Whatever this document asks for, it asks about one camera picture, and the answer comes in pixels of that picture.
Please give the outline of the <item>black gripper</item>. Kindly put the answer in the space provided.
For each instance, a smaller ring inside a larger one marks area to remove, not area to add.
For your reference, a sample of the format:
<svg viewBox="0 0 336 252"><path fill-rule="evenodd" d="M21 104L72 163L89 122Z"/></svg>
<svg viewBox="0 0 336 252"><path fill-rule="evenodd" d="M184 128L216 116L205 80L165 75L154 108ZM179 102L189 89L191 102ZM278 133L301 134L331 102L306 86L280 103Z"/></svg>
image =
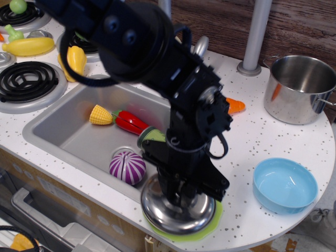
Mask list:
<svg viewBox="0 0 336 252"><path fill-rule="evenodd" d="M145 160L157 167L162 193L169 202L191 202L199 194L221 202L228 179L213 165L210 143L197 149L179 149L166 142L145 141Z"/></svg>

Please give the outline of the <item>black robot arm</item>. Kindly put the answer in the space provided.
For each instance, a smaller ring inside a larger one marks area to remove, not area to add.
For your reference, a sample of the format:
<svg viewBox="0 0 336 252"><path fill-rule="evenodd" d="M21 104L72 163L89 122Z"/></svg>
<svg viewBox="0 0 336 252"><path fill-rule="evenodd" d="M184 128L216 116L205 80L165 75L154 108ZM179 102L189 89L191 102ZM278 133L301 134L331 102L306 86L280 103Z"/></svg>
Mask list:
<svg viewBox="0 0 336 252"><path fill-rule="evenodd" d="M171 105L166 141L146 140L143 157L157 167L163 194L173 204L206 194L221 201L229 181L212 164L211 141L230 129L229 103L219 77L191 53L192 34L173 25L159 7L122 1L37 1L37 6L65 27L61 59L79 33L98 49L109 74L92 80L69 70L78 82L106 87L142 83Z"/></svg>

